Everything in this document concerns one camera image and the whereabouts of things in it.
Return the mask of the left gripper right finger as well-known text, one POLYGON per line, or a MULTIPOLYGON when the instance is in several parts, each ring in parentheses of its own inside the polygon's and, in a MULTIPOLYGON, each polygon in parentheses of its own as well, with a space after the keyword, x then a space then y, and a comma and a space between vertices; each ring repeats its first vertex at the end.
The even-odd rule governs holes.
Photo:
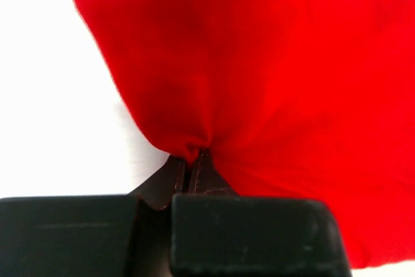
POLYGON ((350 276, 322 202, 236 194, 201 152, 171 203, 174 276, 350 276))

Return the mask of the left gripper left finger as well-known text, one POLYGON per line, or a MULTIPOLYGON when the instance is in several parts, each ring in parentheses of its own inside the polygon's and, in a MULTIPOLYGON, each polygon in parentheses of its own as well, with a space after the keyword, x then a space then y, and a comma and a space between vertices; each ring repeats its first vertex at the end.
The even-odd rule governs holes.
POLYGON ((1 200, 2 276, 170 276, 170 208, 185 163, 169 157, 125 195, 1 200))

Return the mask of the red t shirt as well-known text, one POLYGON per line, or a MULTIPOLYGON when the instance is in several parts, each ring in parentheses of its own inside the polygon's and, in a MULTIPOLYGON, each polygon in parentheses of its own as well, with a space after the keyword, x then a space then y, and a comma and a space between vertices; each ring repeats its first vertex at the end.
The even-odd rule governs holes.
POLYGON ((414 0, 74 2, 153 146, 324 201, 354 268, 414 258, 414 0))

